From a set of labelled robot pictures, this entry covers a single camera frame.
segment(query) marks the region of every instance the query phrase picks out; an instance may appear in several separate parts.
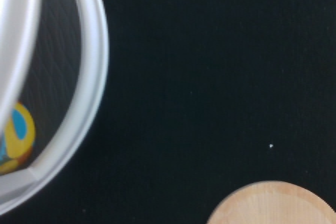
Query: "wooden disc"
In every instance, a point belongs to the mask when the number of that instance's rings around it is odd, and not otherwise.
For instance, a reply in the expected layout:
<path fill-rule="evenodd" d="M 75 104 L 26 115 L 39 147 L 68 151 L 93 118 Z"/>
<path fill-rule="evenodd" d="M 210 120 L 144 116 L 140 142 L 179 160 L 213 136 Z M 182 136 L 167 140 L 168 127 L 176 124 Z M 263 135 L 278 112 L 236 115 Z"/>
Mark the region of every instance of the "wooden disc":
<path fill-rule="evenodd" d="M 209 224 L 336 224 L 324 200 L 285 182 L 260 182 L 236 191 L 219 204 Z"/>

